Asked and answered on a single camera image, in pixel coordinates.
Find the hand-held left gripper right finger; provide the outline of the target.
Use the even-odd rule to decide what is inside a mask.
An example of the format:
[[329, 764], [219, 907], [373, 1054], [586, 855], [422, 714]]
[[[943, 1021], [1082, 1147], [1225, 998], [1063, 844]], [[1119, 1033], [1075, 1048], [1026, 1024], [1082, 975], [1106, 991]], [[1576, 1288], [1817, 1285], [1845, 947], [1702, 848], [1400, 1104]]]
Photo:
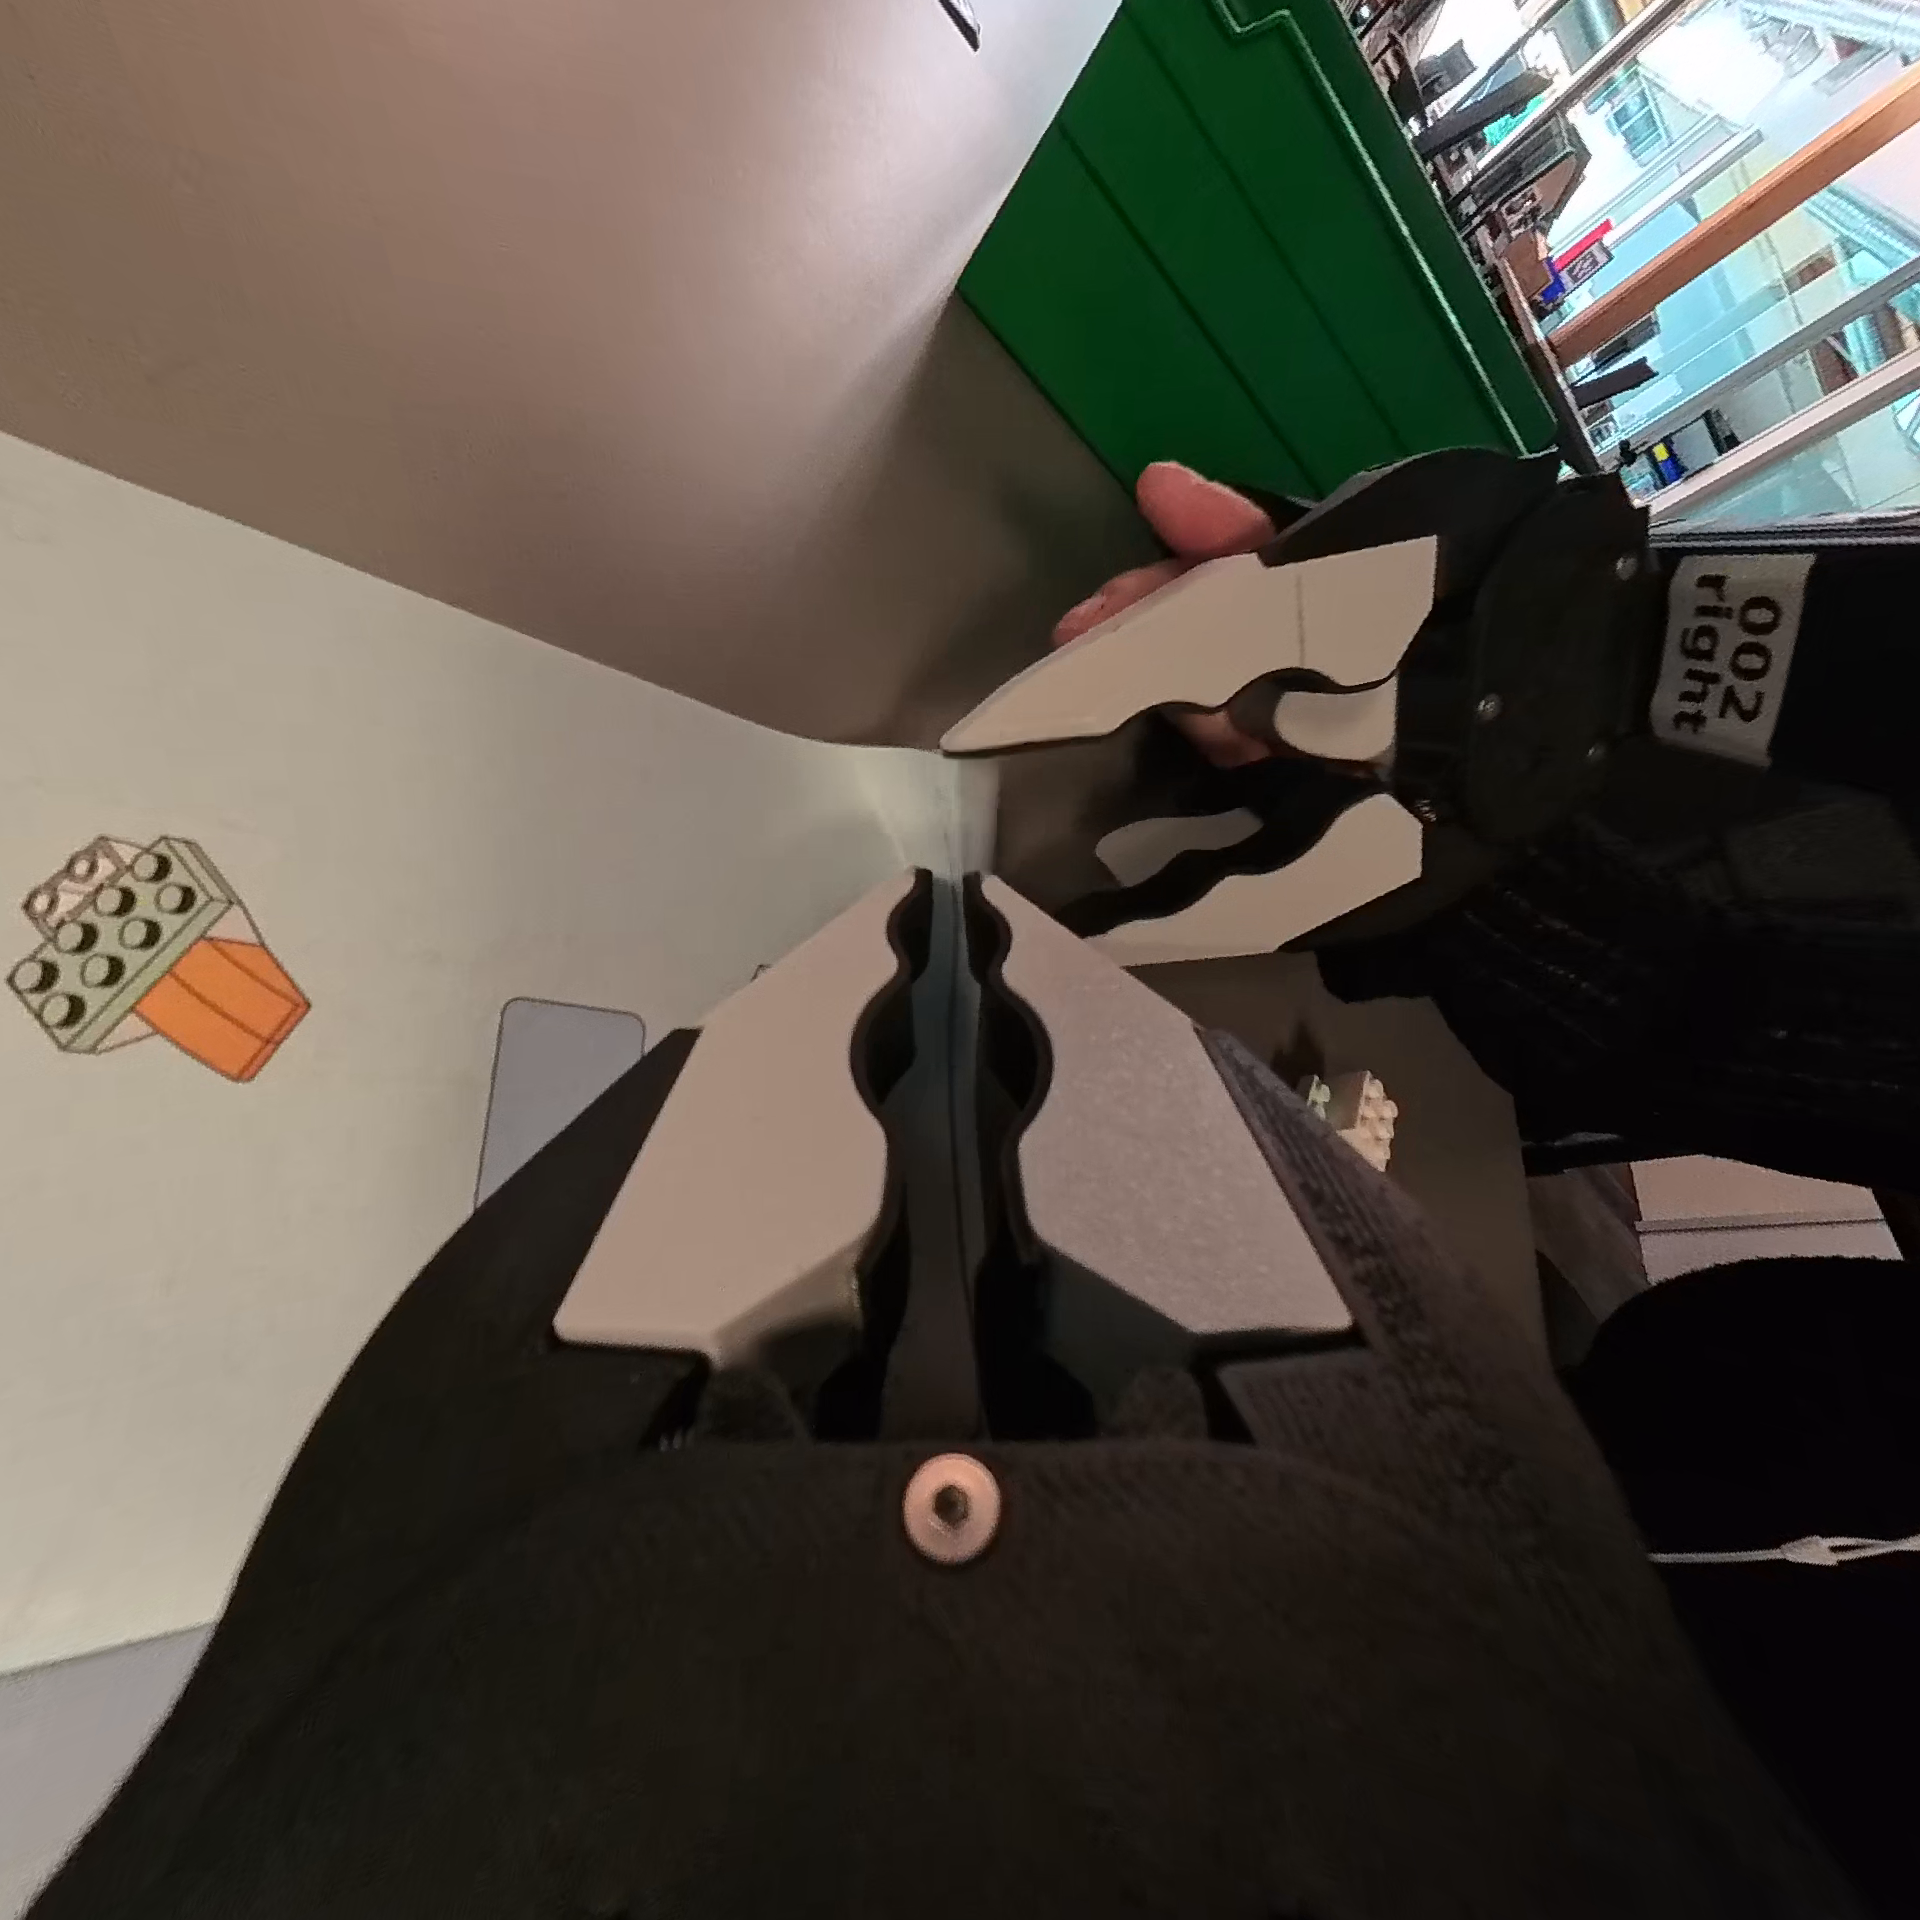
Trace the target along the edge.
[[1010, 1123], [1042, 1355], [1267, 1355], [1353, 1315], [1197, 1027], [999, 878], [973, 878], [983, 1007], [1030, 1044]]

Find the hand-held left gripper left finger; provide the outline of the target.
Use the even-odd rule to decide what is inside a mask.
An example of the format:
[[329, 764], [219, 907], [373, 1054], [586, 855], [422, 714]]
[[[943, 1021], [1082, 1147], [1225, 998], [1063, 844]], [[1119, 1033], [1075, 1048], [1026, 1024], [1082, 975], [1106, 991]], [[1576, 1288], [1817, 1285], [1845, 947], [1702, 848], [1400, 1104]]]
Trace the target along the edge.
[[566, 1347], [836, 1363], [893, 1214], [872, 1044], [912, 1008], [930, 875], [899, 871], [699, 1027], [553, 1315]]

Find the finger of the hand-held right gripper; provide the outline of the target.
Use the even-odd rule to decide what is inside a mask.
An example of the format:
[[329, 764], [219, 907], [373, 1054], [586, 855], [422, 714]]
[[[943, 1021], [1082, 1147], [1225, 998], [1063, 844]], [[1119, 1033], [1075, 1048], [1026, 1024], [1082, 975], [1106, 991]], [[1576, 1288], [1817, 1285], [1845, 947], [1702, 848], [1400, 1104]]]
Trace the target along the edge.
[[1289, 563], [1199, 563], [996, 685], [939, 751], [1102, 740], [1155, 710], [1223, 713], [1253, 685], [1372, 694], [1433, 610], [1439, 554], [1437, 538], [1412, 538]]
[[1100, 838], [1115, 885], [1056, 908], [1125, 968], [1257, 958], [1422, 875], [1425, 825], [1386, 793], [1147, 818]]

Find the pale blue instruction booklet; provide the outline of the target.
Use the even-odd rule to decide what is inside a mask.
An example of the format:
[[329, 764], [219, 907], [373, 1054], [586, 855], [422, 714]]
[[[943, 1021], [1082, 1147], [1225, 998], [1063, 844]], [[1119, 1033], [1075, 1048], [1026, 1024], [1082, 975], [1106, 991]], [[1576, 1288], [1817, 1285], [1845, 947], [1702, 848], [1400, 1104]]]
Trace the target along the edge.
[[983, 770], [742, 723], [3, 441], [3, 965], [96, 834], [193, 841], [309, 1013], [236, 1087], [3, 994], [3, 1670], [219, 1615], [347, 1360], [469, 1217], [506, 1004], [689, 1027]]

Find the person's right forearm black sleeve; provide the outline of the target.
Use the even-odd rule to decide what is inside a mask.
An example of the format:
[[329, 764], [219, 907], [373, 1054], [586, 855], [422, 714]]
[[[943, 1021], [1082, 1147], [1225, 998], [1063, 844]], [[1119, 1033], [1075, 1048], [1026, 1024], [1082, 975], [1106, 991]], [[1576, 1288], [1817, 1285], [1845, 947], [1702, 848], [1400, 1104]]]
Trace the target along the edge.
[[1532, 1143], [1917, 1194], [1917, 774], [1882, 798], [1649, 751], [1317, 965], [1346, 1004], [1430, 1000]]

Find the person's right hand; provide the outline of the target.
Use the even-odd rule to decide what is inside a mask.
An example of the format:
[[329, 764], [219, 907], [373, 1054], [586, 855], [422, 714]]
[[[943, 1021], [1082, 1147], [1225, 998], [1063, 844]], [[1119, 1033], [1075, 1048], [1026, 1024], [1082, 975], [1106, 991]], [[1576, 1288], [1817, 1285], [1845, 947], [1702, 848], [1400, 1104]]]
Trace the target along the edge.
[[[1166, 554], [1155, 563], [1119, 571], [1102, 590], [1069, 610], [1053, 625], [1047, 647], [1053, 651], [1080, 644], [1100, 623], [1117, 617], [1155, 593], [1179, 580], [1205, 560], [1253, 554], [1275, 541], [1275, 521], [1240, 493], [1210, 477], [1162, 460], [1139, 471], [1135, 487], [1139, 521], [1162, 544]], [[1267, 760], [1275, 751], [1253, 735], [1245, 735], [1223, 713], [1159, 710], [1159, 718], [1213, 770], [1242, 770]]]

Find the green plastic bin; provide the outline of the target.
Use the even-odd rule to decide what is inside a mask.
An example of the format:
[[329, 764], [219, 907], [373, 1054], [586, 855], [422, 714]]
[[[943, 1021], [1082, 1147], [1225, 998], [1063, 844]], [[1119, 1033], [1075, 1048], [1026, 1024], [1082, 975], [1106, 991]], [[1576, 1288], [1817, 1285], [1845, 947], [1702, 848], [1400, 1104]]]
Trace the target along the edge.
[[1123, 490], [1555, 445], [1336, 3], [1123, 3], [957, 295]]

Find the wooden handrail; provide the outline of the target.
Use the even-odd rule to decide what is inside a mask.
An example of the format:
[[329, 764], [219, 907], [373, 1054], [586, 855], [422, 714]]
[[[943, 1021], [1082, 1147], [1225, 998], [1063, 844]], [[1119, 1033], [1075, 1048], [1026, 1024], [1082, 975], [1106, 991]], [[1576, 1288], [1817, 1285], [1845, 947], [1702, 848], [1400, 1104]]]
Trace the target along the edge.
[[1680, 240], [1669, 244], [1635, 275], [1592, 301], [1572, 321], [1560, 323], [1546, 338], [1546, 348], [1556, 368], [1565, 373], [1606, 348], [1635, 323], [1655, 314], [1675, 291], [1727, 261], [1739, 245], [1805, 205], [1817, 191], [1826, 191], [1860, 164], [1876, 157], [1915, 127], [1917, 67], [1909, 67], [1847, 117], [1815, 134], [1753, 187], [1737, 191], [1725, 205], [1680, 235]]

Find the person's black clothing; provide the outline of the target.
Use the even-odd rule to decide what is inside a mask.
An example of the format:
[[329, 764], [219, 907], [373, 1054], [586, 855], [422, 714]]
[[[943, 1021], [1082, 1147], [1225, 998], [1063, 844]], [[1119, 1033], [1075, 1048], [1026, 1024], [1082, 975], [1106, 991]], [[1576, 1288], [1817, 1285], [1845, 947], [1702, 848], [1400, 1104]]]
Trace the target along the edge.
[[1917, 1268], [1707, 1267], [1560, 1371], [1747, 1747], [1873, 1917], [1917, 1914]]

